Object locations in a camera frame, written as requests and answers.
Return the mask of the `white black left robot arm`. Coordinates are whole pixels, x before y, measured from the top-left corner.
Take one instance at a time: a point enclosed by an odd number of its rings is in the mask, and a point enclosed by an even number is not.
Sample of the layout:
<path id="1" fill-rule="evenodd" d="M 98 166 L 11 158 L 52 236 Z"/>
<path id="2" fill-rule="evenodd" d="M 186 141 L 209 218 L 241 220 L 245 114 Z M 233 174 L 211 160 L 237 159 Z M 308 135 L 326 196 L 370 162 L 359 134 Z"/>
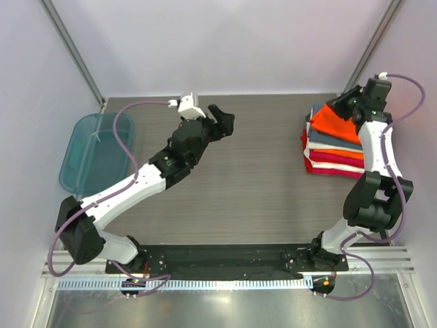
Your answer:
<path id="1" fill-rule="evenodd" d="M 76 200 L 70 196 L 59 208 L 55 238 L 72 257 L 73 264 L 83 265 L 105 259 L 132 273 L 147 261 L 147 252 L 131 236 L 105 232 L 106 226 L 143 200 L 161 193 L 185 179 L 199 164 L 208 145 L 232 135 L 235 116 L 209 105 L 209 115 L 196 107 L 183 107 L 179 100 L 181 121 L 168 138 L 167 145 L 149 161 L 134 164 L 134 173 L 95 195 Z"/>

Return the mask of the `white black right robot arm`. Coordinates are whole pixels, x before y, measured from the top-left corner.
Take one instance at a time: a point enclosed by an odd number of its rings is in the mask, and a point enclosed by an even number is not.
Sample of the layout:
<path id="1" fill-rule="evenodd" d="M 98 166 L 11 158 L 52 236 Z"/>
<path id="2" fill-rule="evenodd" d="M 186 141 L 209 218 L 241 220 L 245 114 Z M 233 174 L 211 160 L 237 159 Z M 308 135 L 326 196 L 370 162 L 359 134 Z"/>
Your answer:
<path id="1" fill-rule="evenodd" d="M 327 105 L 340 118 L 350 119 L 364 153 L 364 172 L 348 193 L 342 218 L 320 232 L 307 251 L 315 271 L 333 271 L 346 261 L 345 251 L 360 238 L 390 230 L 404 217 L 413 183 L 397 168 L 391 135 L 393 119 L 385 112 L 392 83 L 381 73 L 357 85 Z"/>

